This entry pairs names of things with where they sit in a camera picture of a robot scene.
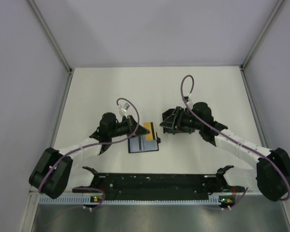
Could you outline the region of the black plastic card tray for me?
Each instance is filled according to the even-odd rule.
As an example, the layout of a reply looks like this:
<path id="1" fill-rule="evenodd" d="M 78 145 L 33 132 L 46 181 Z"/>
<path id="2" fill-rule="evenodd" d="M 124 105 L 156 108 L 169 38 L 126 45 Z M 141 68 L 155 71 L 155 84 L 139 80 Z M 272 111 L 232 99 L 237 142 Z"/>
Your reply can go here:
<path id="1" fill-rule="evenodd" d="M 174 129 L 165 129 L 163 128 L 163 133 L 170 133 L 170 134 L 176 134 L 176 133 L 189 133 L 192 134 L 196 131 L 196 129 L 193 126 L 194 119 L 192 115 L 184 108 L 181 108 L 181 113 L 179 116 L 179 120 L 177 122 L 177 125 Z"/>

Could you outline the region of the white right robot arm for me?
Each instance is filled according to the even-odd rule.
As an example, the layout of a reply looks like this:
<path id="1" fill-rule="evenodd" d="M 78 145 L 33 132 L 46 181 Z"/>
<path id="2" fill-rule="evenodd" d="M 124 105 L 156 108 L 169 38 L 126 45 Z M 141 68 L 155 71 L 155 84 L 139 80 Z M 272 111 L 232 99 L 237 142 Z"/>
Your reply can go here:
<path id="1" fill-rule="evenodd" d="M 214 120 L 205 102 L 193 105 L 192 110 L 180 106 L 162 113 L 160 126 L 164 133 L 199 132 L 203 140 L 244 161 L 251 168 L 232 165 L 217 171 L 216 186 L 221 191 L 239 186 L 260 191 L 271 201 L 278 201 L 290 193 L 290 158 L 282 148 L 269 149 L 253 144 Z"/>

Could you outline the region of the yellow card black stripe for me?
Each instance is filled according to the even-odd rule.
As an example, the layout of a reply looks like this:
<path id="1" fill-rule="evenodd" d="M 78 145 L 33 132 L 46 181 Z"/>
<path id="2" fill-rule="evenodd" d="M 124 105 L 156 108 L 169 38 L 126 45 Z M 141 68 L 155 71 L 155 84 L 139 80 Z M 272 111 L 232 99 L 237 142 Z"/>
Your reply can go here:
<path id="1" fill-rule="evenodd" d="M 157 139 L 157 134 L 153 122 L 145 122 L 144 128 L 149 131 L 149 133 L 145 135 L 146 141 L 154 141 Z"/>

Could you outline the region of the grey blue card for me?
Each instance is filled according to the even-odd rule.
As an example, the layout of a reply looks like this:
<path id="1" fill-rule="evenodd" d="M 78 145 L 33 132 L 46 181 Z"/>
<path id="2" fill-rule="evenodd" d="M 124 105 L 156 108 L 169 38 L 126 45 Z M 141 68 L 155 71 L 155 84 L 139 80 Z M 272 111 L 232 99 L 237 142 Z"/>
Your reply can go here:
<path id="1" fill-rule="evenodd" d="M 129 148 L 131 153 L 139 153 L 143 152 L 143 138 L 142 137 L 135 137 L 129 139 Z"/>

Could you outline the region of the black leather card holder wallet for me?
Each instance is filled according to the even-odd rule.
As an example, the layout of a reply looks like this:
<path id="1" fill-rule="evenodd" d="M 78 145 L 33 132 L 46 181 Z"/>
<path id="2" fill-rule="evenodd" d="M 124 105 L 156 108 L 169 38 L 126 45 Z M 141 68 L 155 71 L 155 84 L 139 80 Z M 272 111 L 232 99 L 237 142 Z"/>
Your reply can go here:
<path id="1" fill-rule="evenodd" d="M 154 141 L 146 141 L 144 135 L 141 137 L 143 138 L 143 148 L 144 148 L 144 151 L 142 153 L 159 151 L 159 144 L 161 143 L 161 140 L 159 137 L 157 137 L 157 139 Z M 129 148 L 129 140 L 128 140 L 128 153 L 132 154 Z"/>

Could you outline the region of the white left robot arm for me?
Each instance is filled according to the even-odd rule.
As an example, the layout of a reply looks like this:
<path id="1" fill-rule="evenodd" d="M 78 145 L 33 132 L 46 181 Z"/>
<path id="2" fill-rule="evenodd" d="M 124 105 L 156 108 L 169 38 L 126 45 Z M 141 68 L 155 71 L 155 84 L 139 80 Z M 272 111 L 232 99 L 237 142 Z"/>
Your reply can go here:
<path id="1" fill-rule="evenodd" d="M 62 150 L 47 148 L 29 177 L 29 184 L 52 199 L 58 198 L 67 188 L 84 186 L 88 191 L 96 191 L 100 180 L 93 173 L 70 178 L 73 165 L 103 154 L 114 143 L 113 138 L 126 135 L 130 139 L 149 133 L 150 130 L 139 125 L 139 120 L 131 115 L 123 116 L 119 122 L 115 114 L 105 113 L 96 131 L 83 142 Z"/>

